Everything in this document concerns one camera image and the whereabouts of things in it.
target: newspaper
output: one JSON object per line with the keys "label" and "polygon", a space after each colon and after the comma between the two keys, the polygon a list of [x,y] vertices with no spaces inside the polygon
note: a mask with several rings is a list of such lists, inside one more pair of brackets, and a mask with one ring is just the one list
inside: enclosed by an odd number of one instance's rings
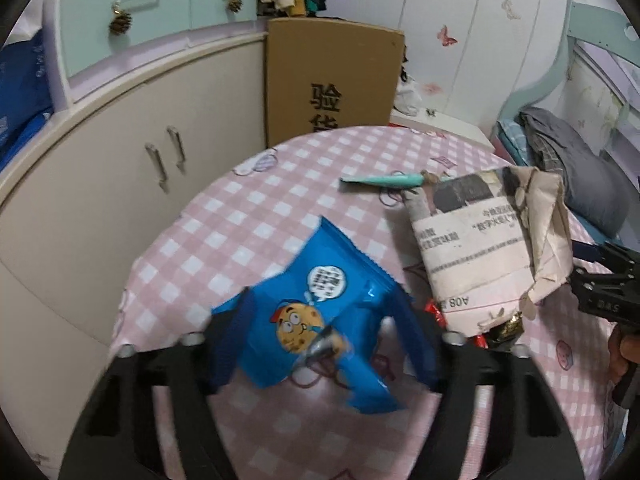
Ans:
{"label": "newspaper", "polygon": [[423,174],[402,196],[448,328],[473,336],[517,312],[533,319],[573,266],[561,177],[516,166]]}

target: tablecloth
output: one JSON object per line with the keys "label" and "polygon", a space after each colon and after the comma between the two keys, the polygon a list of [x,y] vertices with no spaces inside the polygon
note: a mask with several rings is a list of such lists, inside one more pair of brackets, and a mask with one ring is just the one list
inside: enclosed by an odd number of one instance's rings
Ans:
{"label": "tablecloth", "polygon": [[[245,285],[280,272],[318,225],[335,223],[424,299],[426,276],[400,197],[341,189],[341,175],[415,172],[450,176],[506,165],[455,136],[407,128],[345,128],[296,137],[256,155],[197,195],[137,259],[124,291],[111,348],[172,345],[206,325],[210,308]],[[590,241],[571,217],[574,239]],[[525,321],[527,344],[569,423],[586,477],[598,477],[619,413],[607,387],[608,322],[578,312],[567,285]],[[393,327],[373,359],[404,410],[361,415],[332,377],[305,376],[260,390],[242,372],[210,398],[241,480],[404,480],[422,447],[439,396],[402,372]],[[156,388],[156,418],[167,473],[184,478],[167,392]],[[478,388],[461,478],[474,478],[488,430],[491,388]]]}

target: gray blanket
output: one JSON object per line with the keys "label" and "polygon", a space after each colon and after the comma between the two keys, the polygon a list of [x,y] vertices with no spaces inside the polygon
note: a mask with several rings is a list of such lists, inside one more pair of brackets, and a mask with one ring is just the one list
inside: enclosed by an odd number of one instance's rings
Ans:
{"label": "gray blanket", "polygon": [[548,110],[529,107],[520,116],[527,140],[540,136],[558,154],[565,172],[567,206],[607,237],[615,237],[628,214],[630,200],[622,191],[625,187],[620,172],[594,155],[578,132]]}

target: light blue plaid fabric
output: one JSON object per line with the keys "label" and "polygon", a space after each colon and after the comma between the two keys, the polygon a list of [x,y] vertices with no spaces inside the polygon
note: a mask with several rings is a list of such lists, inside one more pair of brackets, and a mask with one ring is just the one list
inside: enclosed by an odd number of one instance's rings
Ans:
{"label": "light blue plaid fabric", "polygon": [[524,128],[515,121],[498,121],[498,136],[518,166],[533,166],[533,154],[527,144]]}

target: teal pen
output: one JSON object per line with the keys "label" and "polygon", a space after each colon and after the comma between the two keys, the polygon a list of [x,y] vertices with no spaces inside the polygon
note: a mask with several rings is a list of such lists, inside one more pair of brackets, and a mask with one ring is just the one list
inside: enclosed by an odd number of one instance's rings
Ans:
{"label": "teal pen", "polygon": [[410,189],[420,187],[424,177],[420,173],[380,175],[380,176],[342,176],[342,182],[349,184],[368,184],[369,186],[390,187],[394,189]]}

